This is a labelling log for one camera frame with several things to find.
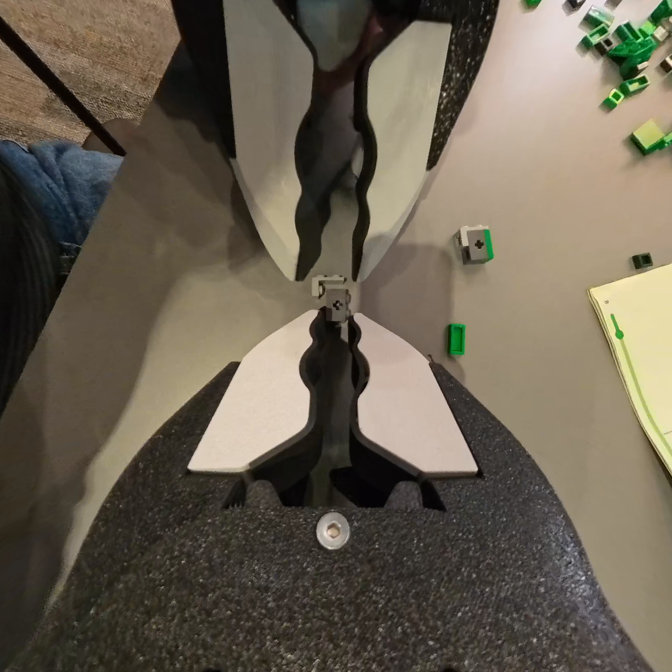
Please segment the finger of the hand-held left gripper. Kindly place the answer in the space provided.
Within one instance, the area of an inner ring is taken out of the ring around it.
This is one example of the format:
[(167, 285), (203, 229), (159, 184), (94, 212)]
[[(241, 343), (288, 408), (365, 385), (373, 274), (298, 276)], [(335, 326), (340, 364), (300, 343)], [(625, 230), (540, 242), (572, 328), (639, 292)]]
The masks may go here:
[(319, 196), (297, 145), (306, 140), (316, 51), (275, 1), (224, 1), (234, 176), (267, 252), (290, 281), (321, 254)]
[(423, 188), (451, 34), (449, 22), (414, 21), (365, 71), (355, 281), (364, 281), (386, 255)]

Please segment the dark metal bar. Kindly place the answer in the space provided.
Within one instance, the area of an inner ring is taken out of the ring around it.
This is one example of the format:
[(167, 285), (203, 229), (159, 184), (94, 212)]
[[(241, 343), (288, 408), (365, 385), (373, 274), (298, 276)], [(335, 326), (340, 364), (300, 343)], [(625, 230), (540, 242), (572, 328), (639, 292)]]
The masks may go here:
[(117, 156), (126, 155), (122, 145), (3, 18), (1, 18), (1, 42), (108, 150)]

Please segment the grey and green toy brick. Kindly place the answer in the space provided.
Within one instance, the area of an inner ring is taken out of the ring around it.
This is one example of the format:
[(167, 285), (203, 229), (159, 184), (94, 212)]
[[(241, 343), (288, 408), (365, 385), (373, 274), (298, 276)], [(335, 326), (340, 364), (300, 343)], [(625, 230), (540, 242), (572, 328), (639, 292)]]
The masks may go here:
[(494, 259), (489, 226), (461, 226), (454, 239), (463, 265), (486, 264)]

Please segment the person's black ribbed garment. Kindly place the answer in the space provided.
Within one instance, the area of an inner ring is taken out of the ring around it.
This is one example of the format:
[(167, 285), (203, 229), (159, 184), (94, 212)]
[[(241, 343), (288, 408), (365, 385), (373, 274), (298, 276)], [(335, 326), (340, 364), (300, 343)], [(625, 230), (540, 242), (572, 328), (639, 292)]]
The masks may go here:
[(1, 411), (44, 329), (65, 277), (71, 249), (81, 246), (70, 203), (36, 178), (1, 160)]

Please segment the person's blue jeans leg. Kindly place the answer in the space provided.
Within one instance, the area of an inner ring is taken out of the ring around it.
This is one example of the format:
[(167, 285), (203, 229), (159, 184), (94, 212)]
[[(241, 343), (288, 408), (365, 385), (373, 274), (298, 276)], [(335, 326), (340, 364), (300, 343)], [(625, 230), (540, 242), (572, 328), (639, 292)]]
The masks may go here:
[(44, 140), (27, 147), (1, 141), (1, 162), (27, 188), (71, 263), (88, 238), (123, 163), (118, 155), (88, 150), (69, 140)]

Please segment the light green toy brick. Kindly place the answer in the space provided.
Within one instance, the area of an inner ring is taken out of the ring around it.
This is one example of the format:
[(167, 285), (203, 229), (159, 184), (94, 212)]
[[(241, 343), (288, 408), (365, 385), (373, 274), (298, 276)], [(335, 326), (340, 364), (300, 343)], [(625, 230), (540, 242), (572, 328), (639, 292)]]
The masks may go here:
[(646, 121), (630, 134), (629, 139), (642, 156), (671, 146), (671, 132), (664, 133), (656, 120)]

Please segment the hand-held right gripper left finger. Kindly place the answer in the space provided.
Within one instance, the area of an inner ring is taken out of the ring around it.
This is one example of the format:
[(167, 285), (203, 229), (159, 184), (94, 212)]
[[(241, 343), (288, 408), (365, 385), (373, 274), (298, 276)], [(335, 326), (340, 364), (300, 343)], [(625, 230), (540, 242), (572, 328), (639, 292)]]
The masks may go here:
[(251, 471), (308, 429), (315, 309), (268, 335), (241, 360), (191, 457), (189, 471)]

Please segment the pale green instruction booklet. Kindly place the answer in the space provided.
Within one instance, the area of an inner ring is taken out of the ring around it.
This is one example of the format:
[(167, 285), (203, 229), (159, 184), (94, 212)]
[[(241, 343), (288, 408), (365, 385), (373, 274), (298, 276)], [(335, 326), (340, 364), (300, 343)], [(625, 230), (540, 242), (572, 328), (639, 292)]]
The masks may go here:
[(671, 473), (671, 264), (590, 288), (643, 432)]

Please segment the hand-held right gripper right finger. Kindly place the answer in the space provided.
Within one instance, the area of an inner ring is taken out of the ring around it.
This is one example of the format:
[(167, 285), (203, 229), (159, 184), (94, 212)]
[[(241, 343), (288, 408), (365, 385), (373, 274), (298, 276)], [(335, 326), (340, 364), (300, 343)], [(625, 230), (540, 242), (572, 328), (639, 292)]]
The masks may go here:
[(407, 341), (362, 313), (348, 321), (349, 456), (362, 478), (471, 477), (476, 460), (433, 373)]

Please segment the pile of green toy bricks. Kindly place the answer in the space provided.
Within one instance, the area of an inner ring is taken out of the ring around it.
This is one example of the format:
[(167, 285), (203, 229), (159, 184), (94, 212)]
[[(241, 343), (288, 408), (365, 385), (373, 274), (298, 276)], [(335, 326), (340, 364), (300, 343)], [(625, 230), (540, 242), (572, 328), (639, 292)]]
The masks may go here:
[(619, 76), (617, 85), (600, 102), (605, 112), (644, 92), (651, 85), (649, 69), (657, 52), (671, 41), (671, 2), (658, 1), (640, 23), (616, 21), (620, 1), (591, 4), (581, 19), (584, 35), (578, 47), (612, 64)]

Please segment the dark grey toy brick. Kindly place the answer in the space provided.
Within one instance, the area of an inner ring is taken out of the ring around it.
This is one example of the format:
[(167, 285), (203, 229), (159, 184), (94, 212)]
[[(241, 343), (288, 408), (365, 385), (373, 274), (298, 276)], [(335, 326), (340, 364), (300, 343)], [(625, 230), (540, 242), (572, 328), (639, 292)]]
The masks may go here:
[(351, 295), (349, 290), (340, 286), (329, 286), (324, 291), (324, 313), (330, 323), (345, 323), (350, 317)]

